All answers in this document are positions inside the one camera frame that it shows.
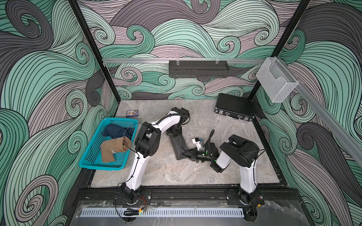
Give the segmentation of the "grey dotted skirt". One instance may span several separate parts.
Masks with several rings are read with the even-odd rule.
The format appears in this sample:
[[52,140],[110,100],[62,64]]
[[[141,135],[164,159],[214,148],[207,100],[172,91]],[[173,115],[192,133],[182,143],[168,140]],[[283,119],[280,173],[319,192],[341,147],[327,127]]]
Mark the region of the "grey dotted skirt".
[[175,153],[176,160],[182,160],[186,157],[182,155],[183,152],[188,151],[189,148],[186,144],[186,141],[183,135],[168,135]]

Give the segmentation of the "tan brown skirt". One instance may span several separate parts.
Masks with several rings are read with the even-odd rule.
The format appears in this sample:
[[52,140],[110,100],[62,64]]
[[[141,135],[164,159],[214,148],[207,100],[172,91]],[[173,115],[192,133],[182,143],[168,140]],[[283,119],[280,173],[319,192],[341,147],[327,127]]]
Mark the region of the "tan brown skirt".
[[131,147],[132,142],[128,137],[106,140],[100,145],[102,161],[105,163],[114,162],[115,153],[125,153]]

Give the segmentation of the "blue denim skirt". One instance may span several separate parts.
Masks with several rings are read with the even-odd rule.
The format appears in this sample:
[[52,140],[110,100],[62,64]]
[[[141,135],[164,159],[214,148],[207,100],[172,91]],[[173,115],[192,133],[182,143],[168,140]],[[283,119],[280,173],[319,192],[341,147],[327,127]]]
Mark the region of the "blue denim skirt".
[[127,137],[132,139],[134,133],[134,128],[124,128],[116,124],[109,124],[105,127],[102,135],[105,137],[119,138],[119,137]]

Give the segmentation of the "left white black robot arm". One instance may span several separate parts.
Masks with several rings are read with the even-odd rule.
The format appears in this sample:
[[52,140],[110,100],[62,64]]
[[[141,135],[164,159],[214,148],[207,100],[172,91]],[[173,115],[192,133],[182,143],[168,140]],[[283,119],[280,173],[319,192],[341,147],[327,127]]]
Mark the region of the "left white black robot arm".
[[182,155],[188,147],[183,137],[182,126],[190,119],[190,113],[185,108],[174,107],[160,120],[144,122],[135,139],[135,158],[127,180],[119,185],[120,195],[127,203],[138,200],[142,178],[148,161],[157,152],[163,133],[170,138],[175,157],[182,160]]

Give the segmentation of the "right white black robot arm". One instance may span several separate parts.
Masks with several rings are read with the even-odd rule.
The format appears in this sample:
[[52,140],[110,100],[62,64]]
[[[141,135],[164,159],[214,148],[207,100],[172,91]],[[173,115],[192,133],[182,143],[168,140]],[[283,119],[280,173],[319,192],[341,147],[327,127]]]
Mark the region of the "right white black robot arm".
[[182,152],[182,156],[193,162],[209,162],[217,173],[222,173],[232,162],[239,166],[240,189],[239,199],[246,206],[261,206],[264,200],[258,191],[255,179],[256,162],[260,149],[254,142],[237,135],[231,135],[219,148],[211,141],[215,130],[211,130],[208,140],[201,144],[193,139],[196,148]]

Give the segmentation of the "small playing card box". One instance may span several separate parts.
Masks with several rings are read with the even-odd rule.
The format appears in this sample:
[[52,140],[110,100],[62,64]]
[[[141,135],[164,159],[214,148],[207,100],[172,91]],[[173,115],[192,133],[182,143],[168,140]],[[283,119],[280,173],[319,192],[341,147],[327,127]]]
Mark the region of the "small playing card box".
[[139,116],[139,110],[127,110],[126,111],[126,117],[127,118],[133,118]]

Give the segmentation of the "black hard case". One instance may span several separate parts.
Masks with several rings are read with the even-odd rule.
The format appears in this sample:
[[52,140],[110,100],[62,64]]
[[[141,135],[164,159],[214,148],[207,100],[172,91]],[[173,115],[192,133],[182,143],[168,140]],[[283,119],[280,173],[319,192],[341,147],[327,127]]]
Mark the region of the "black hard case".
[[237,120],[253,121],[255,118],[252,100],[223,93],[218,95],[214,112]]

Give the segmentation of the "teal plastic basket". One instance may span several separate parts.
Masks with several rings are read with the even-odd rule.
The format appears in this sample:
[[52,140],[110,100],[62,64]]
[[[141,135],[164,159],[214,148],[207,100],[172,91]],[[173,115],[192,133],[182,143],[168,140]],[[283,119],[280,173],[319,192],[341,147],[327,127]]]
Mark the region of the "teal plastic basket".
[[106,126],[109,124],[118,125],[124,128],[126,131],[130,131],[132,138],[134,140],[138,121],[131,118],[105,118],[101,121],[100,125],[96,129],[92,139],[90,140],[89,145],[86,148],[85,153],[83,154],[79,166],[86,169],[94,170],[121,170],[125,167],[130,150],[124,153],[115,153],[114,162],[106,163],[102,161],[101,156],[101,144],[110,140],[110,136],[104,136],[103,132],[106,130]]

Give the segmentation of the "black perforated wall shelf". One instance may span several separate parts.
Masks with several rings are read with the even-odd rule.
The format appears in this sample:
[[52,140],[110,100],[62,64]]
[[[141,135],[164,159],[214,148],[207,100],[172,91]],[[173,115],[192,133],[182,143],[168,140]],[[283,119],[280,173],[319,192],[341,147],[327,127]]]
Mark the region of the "black perforated wall shelf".
[[227,61],[220,61],[218,64],[212,61],[176,61],[169,62],[169,76],[171,78],[227,78],[230,68]]

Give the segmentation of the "aluminium back rail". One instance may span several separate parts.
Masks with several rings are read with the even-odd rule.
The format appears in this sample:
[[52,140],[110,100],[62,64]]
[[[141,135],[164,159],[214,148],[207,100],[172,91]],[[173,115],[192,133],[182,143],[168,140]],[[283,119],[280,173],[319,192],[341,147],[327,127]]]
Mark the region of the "aluminium back rail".
[[230,64],[262,64],[265,58],[262,59],[246,59],[246,58],[103,58],[104,64],[168,64],[170,61],[176,61],[179,64],[181,61],[212,61],[218,64],[220,61],[227,61]]

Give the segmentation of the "aluminium rail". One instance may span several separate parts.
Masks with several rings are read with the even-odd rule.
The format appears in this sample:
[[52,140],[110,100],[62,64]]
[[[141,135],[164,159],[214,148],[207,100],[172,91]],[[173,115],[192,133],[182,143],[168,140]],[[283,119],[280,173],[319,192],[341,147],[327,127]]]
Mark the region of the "aluminium rail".
[[168,64],[170,61],[176,61],[179,64],[181,61],[212,61],[218,64],[220,61],[227,61],[230,64],[262,64],[265,58],[262,59],[246,59],[246,58],[103,58],[104,64]]
[[347,82],[349,73],[333,69],[334,62],[322,63],[325,70],[310,69],[281,61],[287,76],[299,82],[298,92],[332,131],[350,156],[362,164],[362,80]]

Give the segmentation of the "clear plastic wall bin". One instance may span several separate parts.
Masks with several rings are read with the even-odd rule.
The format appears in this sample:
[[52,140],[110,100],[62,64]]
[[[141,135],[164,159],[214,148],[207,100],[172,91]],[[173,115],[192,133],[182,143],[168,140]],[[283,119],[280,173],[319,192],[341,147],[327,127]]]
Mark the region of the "clear plastic wall bin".
[[287,64],[278,57],[266,58],[256,77],[273,103],[282,103],[299,84]]

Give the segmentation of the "aluminium right rail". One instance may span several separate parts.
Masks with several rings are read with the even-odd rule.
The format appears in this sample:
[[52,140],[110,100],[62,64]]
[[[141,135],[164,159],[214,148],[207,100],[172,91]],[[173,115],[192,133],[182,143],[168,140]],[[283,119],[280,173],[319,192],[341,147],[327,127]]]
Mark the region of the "aluminium right rail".
[[332,131],[350,156],[362,164],[362,80],[347,82],[349,73],[333,69],[334,62],[322,63],[325,70],[310,69],[281,61],[287,76],[299,82],[298,92]]

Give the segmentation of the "black left corner post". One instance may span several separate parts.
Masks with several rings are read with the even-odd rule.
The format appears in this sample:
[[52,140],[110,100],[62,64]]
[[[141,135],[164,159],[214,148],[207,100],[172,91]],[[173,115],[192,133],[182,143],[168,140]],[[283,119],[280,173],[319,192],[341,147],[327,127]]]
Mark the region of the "black left corner post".
[[70,6],[72,8],[72,11],[73,11],[73,13],[74,13],[79,25],[80,25],[85,37],[86,37],[87,42],[90,45],[90,48],[91,48],[91,50],[92,50],[92,52],[93,52],[93,54],[95,56],[95,59],[96,59],[98,65],[100,66],[100,69],[101,69],[101,71],[102,71],[108,85],[110,86],[112,94],[116,99],[117,105],[119,105],[120,102],[121,102],[121,98],[120,98],[120,96],[119,96],[119,94],[117,92],[115,84],[113,83],[113,80],[112,80],[112,77],[110,75],[110,72],[109,72],[108,68],[106,66],[104,66],[104,64],[103,64],[101,53],[100,53],[100,51],[99,51],[99,49],[98,49],[98,47],[96,45],[96,42],[95,42],[95,40],[94,40],[94,38],[93,38],[93,36],[91,34],[91,31],[90,31],[90,29],[89,29],[89,27],[87,25],[87,22],[86,22],[85,17],[84,17],[84,15],[83,15],[83,13],[82,13],[82,11],[80,9],[80,6],[79,6],[79,4],[78,4],[78,2],[76,0],[69,0],[68,2],[69,2]]

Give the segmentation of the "black corner post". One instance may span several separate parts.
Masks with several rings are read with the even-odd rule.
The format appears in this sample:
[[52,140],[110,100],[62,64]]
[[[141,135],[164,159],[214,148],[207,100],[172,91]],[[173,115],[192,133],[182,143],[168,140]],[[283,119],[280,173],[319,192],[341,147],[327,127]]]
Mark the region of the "black corner post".
[[300,1],[297,9],[291,18],[282,22],[281,27],[284,27],[284,32],[282,33],[281,38],[279,39],[278,44],[274,48],[274,51],[271,54],[271,57],[277,57],[282,55],[282,57],[286,57],[285,59],[288,61],[288,57],[293,55],[292,50],[287,50],[286,46],[291,45],[294,40],[298,37],[298,44],[294,48],[295,51],[300,51],[299,55],[301,55],[301,47],[302,44],[305,45],[306,35],[305,33],[298,27],[299,22],[302,19],[304,12],[306,11],[310,1]]
[[74,13],[79,25],[80,25],[85,37],[86,37],[87,42],[90,45],[90,48],[91,48],[91,50],[92,50],[92,52],[93,52],[93,54],[95,56],[95,59],[96,59],[98,65],[100,66],[100,69],[101,69],[101,71],[102,71],[108,85],[110,86],[112,94],[116,99],[117,105],[119,105],[120,102],[121,102],[121,98],[120,98],[120,96],[119,96],[119,94],[117,92],[115,84],[113,83],[113,80],[112,80],[112,77],[110,75],[110,72],[109,72],[108,68],[106,66],[104,66],[104,64],[103,64],[101,53],[100,53],[100,51],[99,51],[99,49],[98,49],[98,47],[96,45],[96,42],[95,42],[95,40],[94,40],[94,38],[93,38],[93,36],[91,34],[91,31],[90,31],[90,29],[89,29],[89,27],[87,25],[87,22],[86,22],[85,17],[84,17],[84,15],[83,15],[83,13],[82,13],[82,11],[80,9],[80,6],[79,6],[79,4],[78,4],[78,2],[76,0],[69,0],[68,2],[69,2],[70,6],[72,8],[72,11],[73,11],[73,13]]

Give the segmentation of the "black right corner post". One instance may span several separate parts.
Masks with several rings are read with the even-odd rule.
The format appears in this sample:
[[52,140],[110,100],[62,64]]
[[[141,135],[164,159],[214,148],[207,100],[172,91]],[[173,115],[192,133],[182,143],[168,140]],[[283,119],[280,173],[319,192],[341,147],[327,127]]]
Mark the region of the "black right corner post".
[[306,11],[310,1],[300,1],[297,9],[291,18],[282,22],[281,27],[284,27],[284,32],[282,33],[281,38],[279,39],[278,44],[274,48],[274,51],[271,54],[271,57],[277,57],[282,55],[282,57],[286,57],[285,59],[288,61],[288,57],[293,55],[292,50],[287,50],[286,46],[291,45],[294,40],[298,37],[298,44],[294,48],[295,51],[300,51],[299,55],[301,55],[301,47],[302,44],[305,45],[306,35],[305,33],[298,27],[299,22],[302,19],[304,12]]

